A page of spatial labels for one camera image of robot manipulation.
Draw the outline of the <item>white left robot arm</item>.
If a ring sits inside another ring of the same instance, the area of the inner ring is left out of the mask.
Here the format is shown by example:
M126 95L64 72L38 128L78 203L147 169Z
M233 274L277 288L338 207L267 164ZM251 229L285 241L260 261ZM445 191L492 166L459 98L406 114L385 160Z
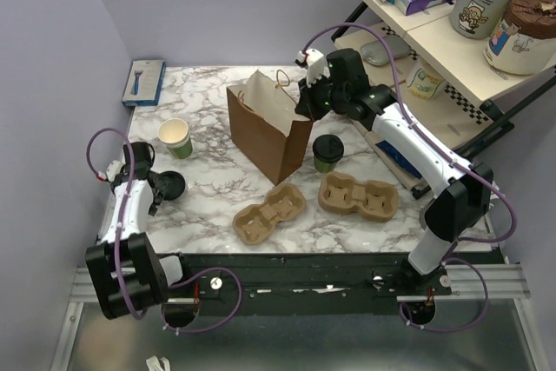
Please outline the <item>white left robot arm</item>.
M133 142L131 148L123 148L124 163L117 162L109 174L116 204L108 230L85 253L97 300L109 319L129 314L117 266L132 269L122 276L134 310L139 313L165 302L169 293L185 296L193 284L192 275L181 267L179 258L160 258L146 234L148 218L163 202L179 198L186 190L186 181L175 171L152 170L156 153L151 144Z

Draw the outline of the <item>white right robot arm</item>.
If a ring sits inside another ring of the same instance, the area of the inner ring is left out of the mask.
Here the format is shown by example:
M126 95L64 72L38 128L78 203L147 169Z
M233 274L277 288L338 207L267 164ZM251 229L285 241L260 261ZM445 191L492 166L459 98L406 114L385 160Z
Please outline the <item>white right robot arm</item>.
M421 293L461 234L487 213L492 170L459 159L398 103L387 85L371 85L358 51L323 55L309 49L299 52L296 62L307 71L299 83L296 114L318 121L333 111L359 122L399 151L433 191L424 214L425 234L399 275L406 292Z

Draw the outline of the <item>brown cardboard cup carrier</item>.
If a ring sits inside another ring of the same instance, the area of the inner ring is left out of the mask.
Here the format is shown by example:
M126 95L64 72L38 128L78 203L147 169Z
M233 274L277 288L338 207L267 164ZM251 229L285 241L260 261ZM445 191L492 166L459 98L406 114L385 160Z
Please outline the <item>brown cardboard cup carrier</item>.
M293 184L283 183L271 189L260 204L239 211L232 228L247 245L266 241L280 222L290 222L306 208L306 199Z
M318 203L330 213L356 213L368 221L388 222L398 210L399 195L390 183L359 182L353 176L333 171L321 180Z

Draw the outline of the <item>brown paper bag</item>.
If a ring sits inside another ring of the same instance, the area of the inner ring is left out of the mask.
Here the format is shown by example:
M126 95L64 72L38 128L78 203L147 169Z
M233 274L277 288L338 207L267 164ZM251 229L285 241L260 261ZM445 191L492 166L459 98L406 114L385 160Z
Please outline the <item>brown paper bag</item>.
M226 88L231 139L274 185L302 165L314 124L295 113L290 84L285 70L273 78L256 70L245 83Z

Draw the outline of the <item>black plastic cup lid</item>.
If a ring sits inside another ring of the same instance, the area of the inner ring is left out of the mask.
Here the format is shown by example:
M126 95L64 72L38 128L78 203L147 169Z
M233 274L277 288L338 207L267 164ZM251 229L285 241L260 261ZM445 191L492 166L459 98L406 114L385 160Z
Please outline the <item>black plastic cup lid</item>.
M318 136L313 142L313 153L321 162L336 163L344 156L344 144L336 135Z
M185 178L175 171L164 171L156 180L156 188L164 201L173 201L179 198L186 189Z

